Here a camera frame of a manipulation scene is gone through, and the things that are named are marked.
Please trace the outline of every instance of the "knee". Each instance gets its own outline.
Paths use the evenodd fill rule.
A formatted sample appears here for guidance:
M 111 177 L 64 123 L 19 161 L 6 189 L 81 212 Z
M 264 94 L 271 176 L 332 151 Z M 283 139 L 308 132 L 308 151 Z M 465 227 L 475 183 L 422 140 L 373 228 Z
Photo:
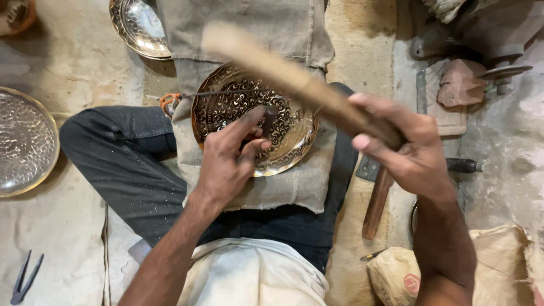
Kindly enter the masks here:
M 74 149 L 81 149 L 89 143 L 92 133 L 93 115 L 91 109 L 86 109 L 68 118 L 59 129 L 60 147 L 69 155 Z

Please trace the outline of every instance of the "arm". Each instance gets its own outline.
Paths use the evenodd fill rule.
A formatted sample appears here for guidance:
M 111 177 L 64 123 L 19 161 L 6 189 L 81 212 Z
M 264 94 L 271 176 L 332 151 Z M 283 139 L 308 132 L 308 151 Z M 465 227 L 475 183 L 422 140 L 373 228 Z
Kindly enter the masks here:
M 418 195 L 413 247 L 421 286 L 416 305 L 472 305 L 476 253 L 448 176 L 435 119 L 390 100 L 362 94 L 349 99 L 391 121 L 407 139 L 399 152 L 365 134 L 355 137 L 352 145 L 386 167 L 400 187 Z
M 268 140 L 251 140 L 262 133 L 255 125 L 263 115 L 264 107 L 256 107 L 208 135 L 195 189 L 174 226 L 142 262 L 119 306 L 177 304 L 200 235 L 253 176 L 257 154 L 271 147 Z M 240 152 L 242 140 L 251 141 Z

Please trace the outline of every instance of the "jeans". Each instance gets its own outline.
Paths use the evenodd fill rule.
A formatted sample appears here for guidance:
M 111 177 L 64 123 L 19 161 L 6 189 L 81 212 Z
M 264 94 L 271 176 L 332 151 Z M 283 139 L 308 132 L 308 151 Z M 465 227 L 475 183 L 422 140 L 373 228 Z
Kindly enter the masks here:
M 334 85 L 346 94 L 353 93 L 343 84 Z M 275 240 L 293 247 L 325 273 L 336 216 L 358 157 L 350 142 L 350 137 L 337 132 L 323 213 L 298 205 L 223 212 L 197 245 L 221 238 Z M 61 127 L 60 145 L 106 203 L 151 246 L 182 213 L 187 184 L 159 162 L 176 152 L 172 125 L 161 108 L 86 109 Z

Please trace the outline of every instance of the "white shirt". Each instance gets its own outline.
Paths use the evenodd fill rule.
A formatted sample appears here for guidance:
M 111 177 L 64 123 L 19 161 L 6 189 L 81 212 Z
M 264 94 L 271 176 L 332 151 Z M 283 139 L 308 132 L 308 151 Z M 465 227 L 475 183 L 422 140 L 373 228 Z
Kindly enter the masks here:
M 180 305 L 325 305 L 325 276 L 277 241 L 225 238 L 193 252 Z

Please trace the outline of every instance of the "stone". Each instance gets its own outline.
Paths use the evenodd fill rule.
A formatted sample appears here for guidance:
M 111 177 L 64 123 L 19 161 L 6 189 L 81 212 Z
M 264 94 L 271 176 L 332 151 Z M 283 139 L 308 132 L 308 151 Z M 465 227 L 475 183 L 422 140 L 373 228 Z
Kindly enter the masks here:
M 476 76 L 485 71 L 482 64 L 465 59 L 452 60 L 440 80 L 438 102 L 446 107 L 482 102 L 486 81 Z

